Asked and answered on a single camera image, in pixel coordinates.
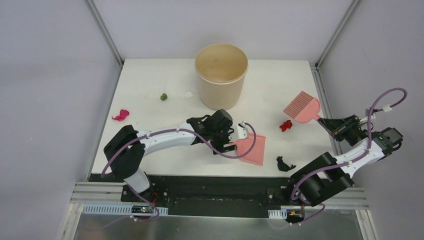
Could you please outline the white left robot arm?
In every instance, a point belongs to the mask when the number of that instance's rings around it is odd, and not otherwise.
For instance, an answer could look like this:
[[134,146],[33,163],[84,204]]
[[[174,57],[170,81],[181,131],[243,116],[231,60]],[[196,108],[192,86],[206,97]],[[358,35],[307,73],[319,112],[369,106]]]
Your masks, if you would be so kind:
[[143,157],[172,147],[202,143],[209,144],[215,153],[222,153],[232,132],[233,119],[223,109],[156,130],[135,130],[132,125],[125,125],[103,149],[107,164],[101,175],[106,177],[106,170],[111,169],[111,175],[124,181],[134,197],[144,203],[152,198],[153,189],[148,175],[140,169]]

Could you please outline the beige paper bucket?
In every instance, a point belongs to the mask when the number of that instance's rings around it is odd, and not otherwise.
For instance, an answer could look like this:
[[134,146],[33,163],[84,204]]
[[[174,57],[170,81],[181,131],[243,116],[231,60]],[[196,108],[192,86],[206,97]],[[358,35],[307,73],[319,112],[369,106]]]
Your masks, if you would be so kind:
[[214,43],[202,48],[194,61],[202,102],[214,110],[228,110],[240,99],[248,58],[237,46]]

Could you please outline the pink hand brush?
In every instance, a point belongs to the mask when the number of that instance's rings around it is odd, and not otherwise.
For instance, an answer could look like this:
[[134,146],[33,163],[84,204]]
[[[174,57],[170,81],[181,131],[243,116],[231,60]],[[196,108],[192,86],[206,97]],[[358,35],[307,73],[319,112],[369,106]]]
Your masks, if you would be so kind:
[[300,124],[308,123],[312,120],[318,121],[321,116],[321,103],[312,95],[301,91],[283,110],[283,112]]

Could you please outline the black paper scrap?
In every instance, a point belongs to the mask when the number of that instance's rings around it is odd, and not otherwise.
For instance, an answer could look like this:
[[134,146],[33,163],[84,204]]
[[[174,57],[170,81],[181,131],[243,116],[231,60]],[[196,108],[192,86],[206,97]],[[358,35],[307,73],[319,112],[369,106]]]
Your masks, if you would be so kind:
[[276,158],[276,161],[277,161],[277,168],[278,168],[278,170],[279,171],[282,171],[282,172],[289,172],[289,171],[291,171],[291,170],[293,170],[293,169],[295,169],[297,167],[294,164],[287,164],[287,163],[285,163],[282,156],[278,156]]

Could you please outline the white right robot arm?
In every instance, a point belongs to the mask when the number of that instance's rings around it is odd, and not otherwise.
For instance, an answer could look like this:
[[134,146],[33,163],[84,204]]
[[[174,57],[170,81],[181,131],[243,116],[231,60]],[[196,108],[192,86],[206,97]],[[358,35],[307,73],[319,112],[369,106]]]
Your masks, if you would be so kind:
[[392,127],[368,133],[356,115],[316,120],[336,141],[346,141],[352,149],[333,156],[325,152],[299,169],[291,177],[292,186],[284,190],[284,200],[296,205],[304,200],[312,207],[354,184],[352,177],[361,167],[378,162],[402,146],[403,135]]

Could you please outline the pink dustpan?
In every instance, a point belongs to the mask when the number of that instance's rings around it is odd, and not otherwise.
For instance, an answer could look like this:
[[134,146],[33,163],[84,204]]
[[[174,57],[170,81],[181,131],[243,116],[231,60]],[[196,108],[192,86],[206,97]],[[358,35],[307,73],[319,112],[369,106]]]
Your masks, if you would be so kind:
[[[230,143],[229,147],[235,147],[236,155],[241,156],[246,153],[252,146],[254,141],[253,133],[249,133],[249,138],[240,139],[236,142]],[[256,141],[253,146],[253,149],[244,157],[241,157],[240,160],[244,163],[249,163],[257,166],[263,166],[264,164],[264,155],[265,155],[265,145],[266,137],[263,135],[256,135]]]

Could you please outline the red paper scrap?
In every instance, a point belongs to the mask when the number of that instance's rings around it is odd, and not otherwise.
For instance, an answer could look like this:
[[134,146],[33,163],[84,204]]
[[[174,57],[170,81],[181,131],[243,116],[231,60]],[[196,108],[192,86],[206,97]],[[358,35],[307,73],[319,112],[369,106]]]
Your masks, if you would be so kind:
[[279,126],[282,132],[285,132],[286,130],[289,130],[293,127],[293,123],[291,120],[286,120],[283,124]]

